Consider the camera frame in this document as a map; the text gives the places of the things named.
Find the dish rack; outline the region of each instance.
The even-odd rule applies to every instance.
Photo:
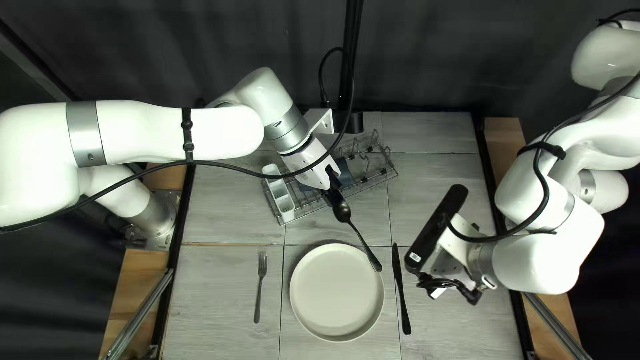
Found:
[[[353,176],[353,184],[340,188],[340,192],[345,198],[398,176],[396,167],[391,161],[391,148],[380,143],[379,133],[376,129],[373,130],[371,136],[354,138],[351,145],[339,146],[337,150],[332,152],[332,156],[334,159],[344,157]],[[264,196],[271,213],[280,225],[293,222],[327,206],[319,190],[300,190],[300,184],[295,177],[284,179],[284,185],[293,200],[294,216],[289,221],[282,218],[267,181],[262,181]]]

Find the black spoon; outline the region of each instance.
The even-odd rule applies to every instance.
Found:
[[[358,231],[358,229],[355,227],[355,225],[353,225],[353,223],[351,222],[351,208],[349,207],[349,204],[347,204],[346,201],[342,200],[336,206],[332,206],[332,209],[333,209],[333,215],[335,215],[335,218],[339,222],[345,222],[345,223],[349,224],[349,226],[351,226],[351,228],[353,230],[355,230],[356,234],[360,238],[360,242],[362,243],[362,247],[364,248],[364,253],[367,254],[367,258],[369,258],[369,262],[371,264],[371,267],[373,267],[373,270],[375,270],[377,272],[381,272],[382,271],[382,264],[380,264],[380,262],[378,261],[378,258],[376,258],[376,256],[373,254],[373,252],[371,252],[371,249],[369,248],[367,243],[362,238],[362,235],[360,234],[360,231]]]

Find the black knife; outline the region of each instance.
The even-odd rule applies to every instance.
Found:
[[[391,247],[391,265],[394,268],[394,277],[398,285],[398,293],[400,294],[400,313],[402,316],[402,332],[405,335],[411,334],[411,323],[409,322],[409,314],[406,312],[406,304],[404,303],[404,290],[402,286],[402,270],[400,268],[400,255],[398,255],[398,245],[393,243]]]

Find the label sticker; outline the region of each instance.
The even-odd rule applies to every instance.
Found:
[[[420,262],[420,260],[422,260],[422,258],[420,256],[418,256],[416,253],[412,252],[409,254],[409,258],[412,258],[413,260],[415,260],[417,263]]]

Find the table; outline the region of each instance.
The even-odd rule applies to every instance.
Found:
[[[404,273],[413,333],[405,336],[399,330],[392,242],[404,254],[454,183],[469,189],[461,214],[482,232],[494,233],[470,115],[366,113],[365,132],[373,128],[392,149],[399,176],[347,201],[354,223],[384,267],[385,305],[375,327],[357,340],[327,343],[304,330],[289,303],[291,270],[314,244],[336,239],[359,245],[348,225],[323,209],[281,227],[268,209],[259,179],[198,167],[162,349],[165,359],[522,358],[506,290],[488,292],[473,307],[456,291],[431,300],[415,288],[412,275]],[[343,142],[349,143],[349,137]],[[254,170],[270,162],[282,164],[271,151],[226,162]],[[269,270],[261,321],[254,324],[260,249],[269,253]]]

